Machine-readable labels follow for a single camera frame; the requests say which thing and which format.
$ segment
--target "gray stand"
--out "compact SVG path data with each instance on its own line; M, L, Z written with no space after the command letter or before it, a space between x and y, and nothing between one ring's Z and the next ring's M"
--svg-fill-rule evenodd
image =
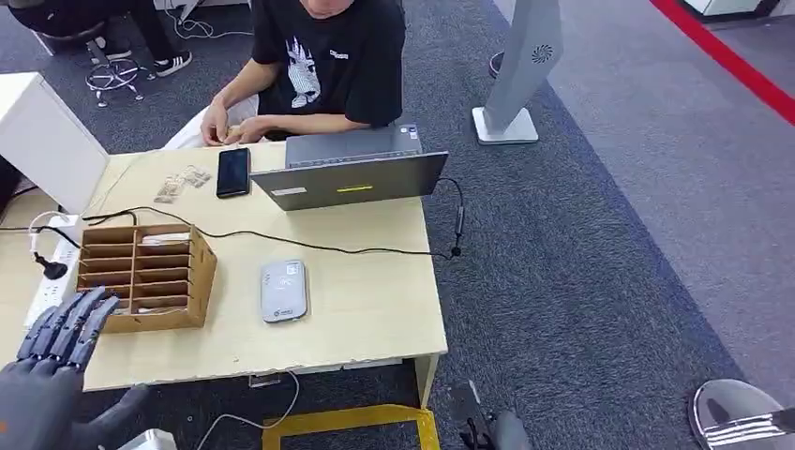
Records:
M497 82L472 118L481 144L538 141L525 108L563 53L558 0L517 0Z

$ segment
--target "yellow tape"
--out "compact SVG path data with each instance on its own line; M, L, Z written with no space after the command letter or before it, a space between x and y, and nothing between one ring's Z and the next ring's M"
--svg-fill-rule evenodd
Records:
M365 186L354 186L354 187L341 187L337 189L337 192L356 192L358 190L370 190L372 189L372 185L365 185Z
M287 436L412 421L417 423L422 450L439 450L439 436L433 412L400 405L366 406L349 410L291 415L276 427L262 432L262 449L279 450L281 438Z

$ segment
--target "cardboard organizer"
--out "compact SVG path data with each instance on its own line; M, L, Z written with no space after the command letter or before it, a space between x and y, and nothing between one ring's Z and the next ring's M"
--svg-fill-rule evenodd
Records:
M144 245L145 236L188 233ZM121 299L103 332L202 327L218 258L195 227L151 225L83 232L77 290L105 286Z

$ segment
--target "gray device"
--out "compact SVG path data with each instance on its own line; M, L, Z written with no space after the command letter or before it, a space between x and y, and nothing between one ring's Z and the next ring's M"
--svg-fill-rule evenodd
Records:
M285 168L400 158L423 153L416 124L287 138Z
M307 314L307 280L304 263L299 260L272 262L260 274L262 319L279 323Z

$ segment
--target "metal stand base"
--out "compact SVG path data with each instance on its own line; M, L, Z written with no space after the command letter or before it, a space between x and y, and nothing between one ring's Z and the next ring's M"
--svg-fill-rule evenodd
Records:
M711 435L708 430L718 424L781 411L784 408L767 395L746 382L737 380L712 380L705 382L690 400L688 416L690 427L704 450L726 445L726 449L795 449L795 436L768 438L765 427L747 425L742 432Z
M527 108L519 110L519 114L503 131L488 129L483 107L472 109L472 119L477 128L477 141L481 145L499 145L506 143L536 143L538 142L538 132L530 117Z

